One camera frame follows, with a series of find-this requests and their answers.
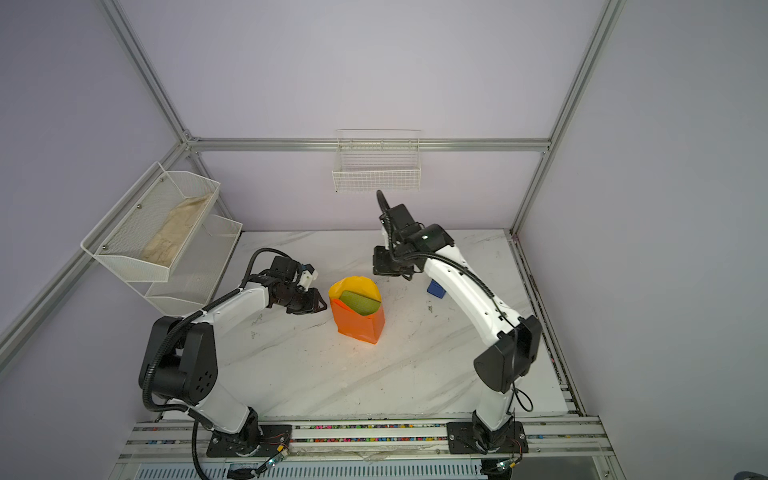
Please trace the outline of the yellow orange wrapping paper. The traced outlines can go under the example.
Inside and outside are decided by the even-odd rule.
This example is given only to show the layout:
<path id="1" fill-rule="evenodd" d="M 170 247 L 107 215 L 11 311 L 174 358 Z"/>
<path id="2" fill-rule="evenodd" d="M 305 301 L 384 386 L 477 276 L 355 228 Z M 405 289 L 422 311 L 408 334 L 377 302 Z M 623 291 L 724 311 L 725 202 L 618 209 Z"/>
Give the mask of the yellow orange wrapping paper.
<path id="1" fill-rule="evenodd" d="M 339 334 L 376 344 L 385 326 L 381 293 L 363 276 L 346 277 L 329 290 L 330 306 Z"/>

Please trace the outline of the green gift box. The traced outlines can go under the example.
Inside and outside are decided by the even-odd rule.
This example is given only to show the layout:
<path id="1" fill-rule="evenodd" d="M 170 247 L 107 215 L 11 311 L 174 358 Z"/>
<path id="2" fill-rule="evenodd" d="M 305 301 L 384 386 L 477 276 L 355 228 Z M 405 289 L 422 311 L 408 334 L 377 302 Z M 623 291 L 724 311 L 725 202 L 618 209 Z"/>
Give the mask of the green gift box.
<path id="1" fill-rule="evenodd" d="M 361 295 L 353 291 L 344 291 L 339 297 L 339 301 L 349 310 L 361 316 L 373 315 L 379 311 L 381 302 Z"/>

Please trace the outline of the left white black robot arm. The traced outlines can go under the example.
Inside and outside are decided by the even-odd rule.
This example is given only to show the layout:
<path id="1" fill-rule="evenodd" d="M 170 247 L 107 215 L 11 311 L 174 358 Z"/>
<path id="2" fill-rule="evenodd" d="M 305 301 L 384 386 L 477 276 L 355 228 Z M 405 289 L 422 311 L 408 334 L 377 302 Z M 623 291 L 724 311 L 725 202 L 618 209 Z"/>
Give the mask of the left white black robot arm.
<path id="1" fill-rule="evenodd" d="M 312 286 L 317 276 L 312 265 L 262 248 L 251 256 L 235 289 L 191 314 L 156 320 L 138 379 L 144 407 L 186 413 L 224 434 L 248 429 L 257 414 L 218 380 L 217 332 L 272 307 L 282 307 L 288 315 L 325 311 L 327 303 Z"/>

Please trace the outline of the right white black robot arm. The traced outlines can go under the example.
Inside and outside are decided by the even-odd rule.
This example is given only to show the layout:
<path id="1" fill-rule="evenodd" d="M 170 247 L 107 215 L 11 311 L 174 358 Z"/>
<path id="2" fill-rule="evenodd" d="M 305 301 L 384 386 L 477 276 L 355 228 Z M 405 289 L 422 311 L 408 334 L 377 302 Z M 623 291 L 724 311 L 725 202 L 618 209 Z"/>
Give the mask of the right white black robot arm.
<path id="1" fill-rule="evenodd" d="M 541 322 L 502 301 L 443 227 L 414 220 L 405 205 L 389 205 L 382 191 L 376 196 L 385 244 L 374 248 L 373 273 L 406 280 L 423 273 L 458 305 L 485 346 L 473 361 L 485 385 L 474 421 L 488 432 L 502 430 L 513 417 L 516 381 L 537 360 Z"/>

